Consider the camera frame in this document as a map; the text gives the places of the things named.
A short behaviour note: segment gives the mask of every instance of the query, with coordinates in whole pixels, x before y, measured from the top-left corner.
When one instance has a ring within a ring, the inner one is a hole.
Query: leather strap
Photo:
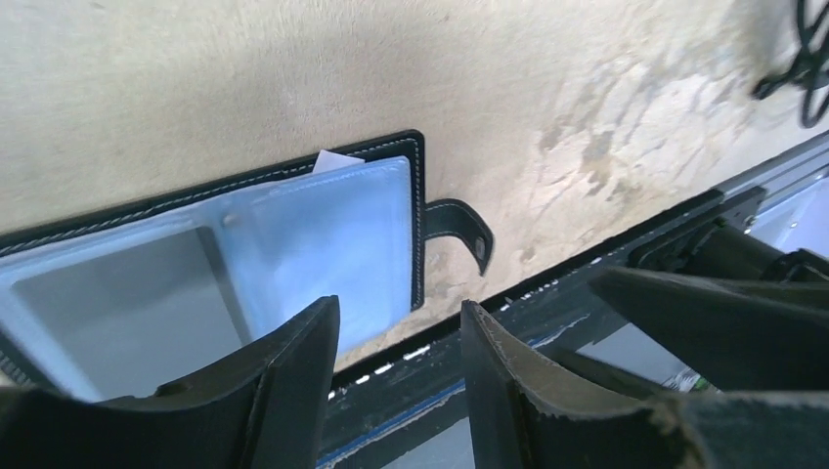
[[[487,223],[462,200],[442,198],[426,204],[425,239],[453,236],[460,239],[478,263],[481,277],[487,272],[495,236]]]

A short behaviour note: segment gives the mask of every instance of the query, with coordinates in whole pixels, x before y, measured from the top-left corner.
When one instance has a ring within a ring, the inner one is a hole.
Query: black bracket
[[[695,247],[704,243],[717,227],[750,229],[764,199],[765,189],[760,187],[739,193],[678,228],[639,246],[631,252],[628,265],[649,271],[675,272],[687,264]]]

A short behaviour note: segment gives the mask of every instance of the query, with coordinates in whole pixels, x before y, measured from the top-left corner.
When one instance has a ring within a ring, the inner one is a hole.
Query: white paper
[[[317,162],[314,164],[314,170],[311,171],[311,174],[325,173],[326,171],[354,166],[355,164],[363,164],[365,162],[366,161],[361,158],[333,153],[327,149],[324,149],[320,151],[320,155],[317,156]]]

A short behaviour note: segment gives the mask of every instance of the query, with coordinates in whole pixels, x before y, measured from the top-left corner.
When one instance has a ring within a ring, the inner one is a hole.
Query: blue stripe
[[[446,399],[449,395],[452,395],[452,394],[454,394],[457,391],[462,390],[462,389],[463,389],[463,380],[461,379],[455,385],[446,388],[442,392],[432,396],[431,398],[423,401],[420,404],[414,405],[413,407],[411,407],[406,412],[403,412],[403,413],[395,416],[394,418],[391,418],[390,420],[387,420],[382,425],[378,425],[377,427],[371,429],[370,432],[366,433],[365,435],[358,438],[357,440],[349,443],[348,445],[345,445],[344,447],[338,449],[337,452],[333,452],[331,454],[326,454],[325,456],[323,456],[322,458],[320,458],[317,461],[317,467],[321,467],[321,466],[324,466],[326,464],[329,464],[333,460],[335,460],[336,458],[341,456],[342,454],[349,453],[354,449],[362,447],[368,441],[373,440],[373,439],[383,435],[389,429],[394,428],[394,427],[400,425],[401,423],[417,416],[418,414],[422,413],[424,410],[427,410],[430,407],[436,406],[441,401]]]

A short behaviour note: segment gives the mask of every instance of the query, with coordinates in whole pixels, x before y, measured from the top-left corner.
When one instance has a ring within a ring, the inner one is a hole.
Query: stained plywood
[[[425,306],[343,366],[812,135],[796,92],[747,98],[789,8],[7,0],[0,232],[416,128],[428,197],[480,211],[493,265],[430,242]]]

